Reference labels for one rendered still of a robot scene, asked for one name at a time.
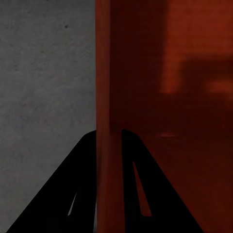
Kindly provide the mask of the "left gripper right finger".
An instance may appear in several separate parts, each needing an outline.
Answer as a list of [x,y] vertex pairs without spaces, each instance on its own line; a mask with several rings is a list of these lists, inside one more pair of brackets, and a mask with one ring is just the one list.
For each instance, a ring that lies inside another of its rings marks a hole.
[[[152,216],[140,210],[134,167]],[[125,233],[204,233],[141,138],[122,130]]]

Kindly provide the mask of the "storage box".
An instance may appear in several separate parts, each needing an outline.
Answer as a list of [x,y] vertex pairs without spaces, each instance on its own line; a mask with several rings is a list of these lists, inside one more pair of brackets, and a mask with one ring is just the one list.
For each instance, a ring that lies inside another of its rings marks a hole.
[[95,0],[95,30],[97,233],[125,233],[123,129],[204,233],[233,233],[233,0]]

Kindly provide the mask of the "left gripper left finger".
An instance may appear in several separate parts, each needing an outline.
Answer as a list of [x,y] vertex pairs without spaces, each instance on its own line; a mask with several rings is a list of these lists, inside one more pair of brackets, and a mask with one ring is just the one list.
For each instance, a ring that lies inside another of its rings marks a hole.
[[6,233],[93,233],[96,130],[85,134]]

